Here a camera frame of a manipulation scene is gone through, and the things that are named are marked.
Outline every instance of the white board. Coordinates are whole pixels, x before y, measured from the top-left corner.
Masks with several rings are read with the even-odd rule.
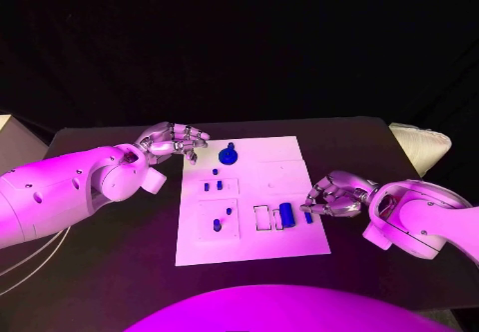
[[[230,142],[239,161],[224,165],[218,153]],[[211,140],[197,153],[197,165],[184,164],[176,266],[329,254],[319,215],[308,223],[301,212],[312,181],[296,137]],[[293,206],[292,228],[282,227],[277,211],[286,202]]]

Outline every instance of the dark table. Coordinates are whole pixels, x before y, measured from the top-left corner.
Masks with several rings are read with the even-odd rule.
[[[377,118],[195,124],[213,139],[296,136],[312,182],[344,169],[389,183],[417,178],[400,144]],[[48,157],[133,142],[145,127],[65,129]],[[479,272],[446,245],[432,260],[396,246],[383,251],[361,236],[368,214],[322,218],[331,255],[175,267],[184,159],[158,166],[168,182],[107,205],[80,222],[38,274],[0,297],[0,331],[120,331],[172,303],[249,284],[296,284],[367,295],[412,310],[479,306]],[[2,250],[0,263],[25,257],[48,239]],[[39,255],[2,290],[38,266]]]

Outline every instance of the screw hole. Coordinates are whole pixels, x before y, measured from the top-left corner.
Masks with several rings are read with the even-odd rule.
[[[75,187],[77,190],[80,189],[80,181],[78,181],[78,178],[74,178],[74,179],[73,179],[73,186]]]
[[[42,194],[39,192],[34,193],[34,200],[41,204],[44,202]]]

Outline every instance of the robotic arm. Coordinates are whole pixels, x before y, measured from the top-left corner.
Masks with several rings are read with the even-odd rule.
[[[45,237],[126,200],[142,187],[156,194],[166,176],[151,166],[172,154],[195,165],[210,135],[162,122],[133,144],[99,147],[21,166],[0,176],[0,248]]]
[[[315,204],[322,197],[325,204]],[[344,171],[315,185],[302,211],[355,216],[368,206],[371,222],[364,237],[384,250],[394,243],[413,256],[433,259],[446,241],[479,264],[479,207],[451,190],[419,180],[380,186]]]

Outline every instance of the cable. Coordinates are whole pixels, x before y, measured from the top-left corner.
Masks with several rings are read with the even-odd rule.
[[[24,278],[24,280],[21,280],[11,288],[8,288],[2,293],[0,293],[0,296],[3,296],[15,287],[18,287],[24,282],[25,282],[25,280],[28,280],[28,278],[31,278],[31,276],[41,270],[41,268],[42,268],[42,266],[48,263],[48,261],[50,261],[50,259],[52,258],[52,256],[54,256],[54,254],[55,254],[55,252],[58,251],[58,248],[61,247],[61,245],[62,245],[62,243],[64,243],[64,240],[65,240],[65,238],[67,238],[67,235],[68,235],[68,232],[70,232],[70,227],[68,227],[68,229],[67,229],[67,231],[65,231],[65,234],[64,234],[64,237],[62,237],[62,239],[61,239],[61,241],[60,241],[60,243],[58,243],[58,245],[57,245],[57,248],[55,248],[55,250],[54,250],[54,252],[51,253],[51,256],[45,259],[45,261],[44,261],[44,263],[41,264],[41,266],[34,270],[34,272]]]
[[[51,240],[45,243],[44,247],[26,258],[24,261],[18,262],[11,268],[8,268],[2,273],[0,276],[3,276],[6,273],[9,273],[15,268],[18,268],[37,254],[41,253],[41,251],[50,246],[50,244],[55,241],[55,238],[64,233],[61,230],[57,235],[51,238]]]

